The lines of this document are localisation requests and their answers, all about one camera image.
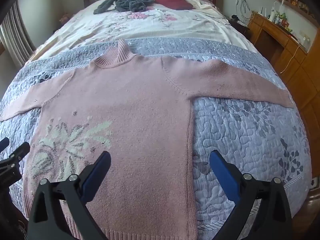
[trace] pink flower print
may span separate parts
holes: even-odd
[[[165,14],[165,15],[164,15],[164,20],[165,20],[165,21],[176,21],[177,18],[171,16],[171,14]]]
[[[132,14],[130,14],[130,15],[128,16],[129,19],[145,19],[145,18],[147,18],[147,17],[148,17],[148,15],[145,15],[145,14],[140,13],[140,12],[138,12],[138,13],[132,13]]]

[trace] curtain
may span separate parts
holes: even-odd
[[[0,40],[17,68],[22,68],[33,53],[34,46],[26,37],[18,3],[15,2],[0,25]]]

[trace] sweater sleeve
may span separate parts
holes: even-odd
[[[60,92],[63,86],[71,79],[74,70],[67,71],[55,78],[38,83],[29,88],[17,99],[5,107],[0,115],[0,122],[23,114],[33,108],[42,107]]]
[[[290,108],[294,106],[287,90],[220,60],[197,62],[165,56],[162,57],[162,64],[170,82],[188,98],[233,98],[266,101]]]

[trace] red pillow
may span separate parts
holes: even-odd
[[[186,0],[155,0],[155,3],[162,4],[173,10],[191,10],[193,5]]]

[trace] bed sheet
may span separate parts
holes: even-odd
[[[138,38],[126,40],[133,53],[148,57],[170,55],[190,60],[220,59],[256,73],[278,87],[285,85],[268,61],[259,53],[212,40],[192,38]],[[33,84],[53,78],[64,71],[83,67],[102,55],[116,41],[95,43],[71,49],[54,57],[36,60],[23,67],[0,102],[0,111]],[[197,98],[193,141],[193,181],[196,201],[198,240],[211,240],[227,219],[234,203],[224,194],[208,157],[219,150],[227,162],[242,173],[270,181],[280,177],[284,183],[292,215],[303,204],[311,181],[311,160],[306,132],[297,108],[284,108],[266,102]],[[0,138],[7,136],[10,146],[0,153],[7,158],[23,141],[30,141],[37,126],[40,109],[33,109],[0,123]],[[24,171],[25,160],[20,172]],[[13,203],[22,210],[22,181],[10,188]],[[259,202],[254,204],[242,236],[253,223]]]
[[[28,62],[95,42],[143,37],[210,39],[257,52],[214,5],[203,0],[186,0],[194,6],[193,10],[177,11],[152,4],[146,12],[113,10],[94,15],[93,11],[103,1],[97,1],[74,15],[37,48]]]

